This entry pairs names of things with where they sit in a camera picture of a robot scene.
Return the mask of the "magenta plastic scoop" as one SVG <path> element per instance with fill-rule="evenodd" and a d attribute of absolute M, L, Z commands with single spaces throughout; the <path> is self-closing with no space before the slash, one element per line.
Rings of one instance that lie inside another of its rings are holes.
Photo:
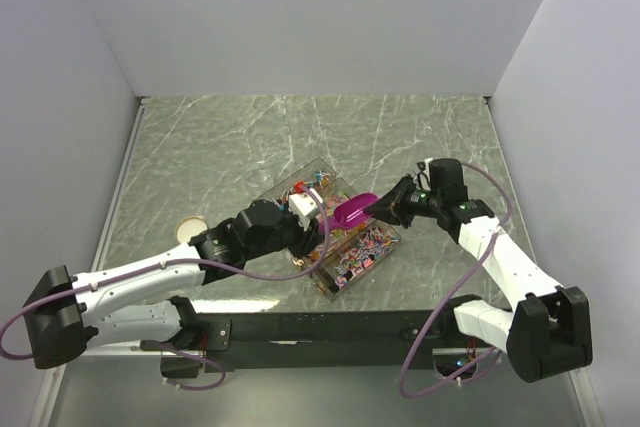
<path fill-rule="evenodd" d="M 365 209 L 379 200 L 374 193 L 357 194 L 339 204 L 333 211 L 333 229 L 351 230 L 370 218 Z"/>

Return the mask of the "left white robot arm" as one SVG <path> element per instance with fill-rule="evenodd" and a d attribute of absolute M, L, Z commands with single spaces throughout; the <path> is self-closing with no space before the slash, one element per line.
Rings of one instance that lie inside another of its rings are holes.
<path fill-rule="evenodd" d="M 25 357 L 45 370 L 107 344 L 144 340 L 189 348 L 203 329 L 190 301 L 144 301 L 247 276 L 248 262 L 272 253 L 304 256 L 326 248 L 328 229 L 325 202 L 314 193 L 293 194 L 286 207 L 255 200 L 236 216 L 141 261 L 75 275 L 66 266 L 51 268 L 23 306 L 31 347 Z"/>

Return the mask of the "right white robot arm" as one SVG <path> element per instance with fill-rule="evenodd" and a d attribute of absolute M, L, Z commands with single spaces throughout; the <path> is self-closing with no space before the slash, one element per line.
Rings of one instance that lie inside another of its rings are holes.
<path fill-rule="evenodd" d="M 497 217 L 472 199 L 464 180 L 466 163 L 452 158 L 420 164 L 365 213 L 390 225 L 409 228 L 417 217 L 431 218 L 475 259 L 509 303 L 508 309 L 456 294 L 465 274 L 432 310 L 416 334 L 401 370 L 406 372 L 431 331 L 452 346 L 478 339 L 506 355 L 515 373 L 532 383 L 589 366 L 593 344 L 589 300 L 578 287 L 565 287 L 545 273 L 509 236 L 507 216 Z"/>

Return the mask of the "clear compartment candy box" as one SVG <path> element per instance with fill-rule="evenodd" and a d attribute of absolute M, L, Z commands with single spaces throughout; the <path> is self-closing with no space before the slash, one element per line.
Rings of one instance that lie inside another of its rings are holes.
<path fill-rule="evenodd" d="M 260 195 L 280 208 L 288 206 L 288 196 L 303 182 L 325 201 L 327 213 L 357 195 L 323 159 L 316 158 Z M 355 228 L 336 230 L 321 266 L 311 275 L 314 285 L 330 300 L 356 285 L 373 271 L 401 241 L 401 235 L 381 221 L 366 220 Z"/>

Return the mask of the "white gold jar lid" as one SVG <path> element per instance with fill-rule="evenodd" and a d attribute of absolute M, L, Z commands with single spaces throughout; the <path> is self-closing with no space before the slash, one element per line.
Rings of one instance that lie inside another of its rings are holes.
<path fill-rule="evenodd" d="M 178 243 L 186 243 L 192 237 L 208 229 L 206 221 L 199 216 L 189 216 L 180 220 L 175 228 L 175 238 Z"/>

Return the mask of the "black base beam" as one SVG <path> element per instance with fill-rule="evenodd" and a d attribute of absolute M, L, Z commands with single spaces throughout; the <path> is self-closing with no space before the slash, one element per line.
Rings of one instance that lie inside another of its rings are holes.
<path fill-rule="evenodd" d="M 229 370 L 400 366 L 431 312 L 199 313 L 165 343 Z"/>

